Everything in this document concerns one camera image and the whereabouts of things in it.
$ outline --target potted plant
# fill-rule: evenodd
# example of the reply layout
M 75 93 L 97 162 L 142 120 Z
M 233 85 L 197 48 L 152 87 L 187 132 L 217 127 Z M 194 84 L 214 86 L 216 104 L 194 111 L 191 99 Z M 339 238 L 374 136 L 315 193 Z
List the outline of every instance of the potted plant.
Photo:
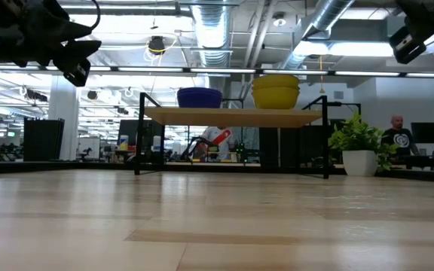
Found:
M 348 175 L 373 176 L 376 171 L 390 170 L 390 158 L 398 145 L 381 144 L 383 131 L 370 127 L 355 113 L 344 126 L 335 126 L 329 146 L 342 151 L 344 169 Z

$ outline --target air duct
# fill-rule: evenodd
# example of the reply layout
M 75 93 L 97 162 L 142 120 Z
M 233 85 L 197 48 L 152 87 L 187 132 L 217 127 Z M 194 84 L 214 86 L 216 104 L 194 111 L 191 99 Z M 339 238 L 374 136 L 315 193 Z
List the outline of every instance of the air duct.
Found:
M 199 47 L 208 49 L 228 49 L 231 9 L 226 6 L 192 6 L 195 19 L 195 35 Z M 221 51 L 202 51 L 200 63 L 203 67 L 228 67 L 229 53 Z M 209 77 L 209 87 L 225 90 L 225 78 Z
M 329 33 L 331 27 L 353 3 L 354 0 L 319 0 L 314 13 L 299 20 L 295 30 L 295 49 L 283 62 L 281 68 L 298 69 L 307 57 L 297 50 L 302 39 L 319 32 Z

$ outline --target wooden floor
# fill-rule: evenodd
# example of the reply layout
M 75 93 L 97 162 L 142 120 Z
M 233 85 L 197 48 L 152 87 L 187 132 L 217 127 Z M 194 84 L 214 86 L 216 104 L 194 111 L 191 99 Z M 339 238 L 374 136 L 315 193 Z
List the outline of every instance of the wooden floor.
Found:
M 434 183 L 0 175 L 0 270 L 434 270 Z

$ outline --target shelf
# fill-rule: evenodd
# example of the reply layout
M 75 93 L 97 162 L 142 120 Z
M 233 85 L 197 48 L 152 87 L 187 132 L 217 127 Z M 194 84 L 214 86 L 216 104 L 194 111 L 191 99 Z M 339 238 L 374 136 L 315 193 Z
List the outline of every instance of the shelf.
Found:
M 146 108 L 163 125 L 299 128 L 322 117 L 315 110 Z

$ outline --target blue bowl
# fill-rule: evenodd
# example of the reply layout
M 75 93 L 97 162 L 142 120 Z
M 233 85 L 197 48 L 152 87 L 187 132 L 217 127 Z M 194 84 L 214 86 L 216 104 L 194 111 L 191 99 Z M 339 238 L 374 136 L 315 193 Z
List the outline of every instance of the blue bowl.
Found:
M 220 108 L 222 93 L 205 87 L 189 87 L 177 93 L 180 108 Z

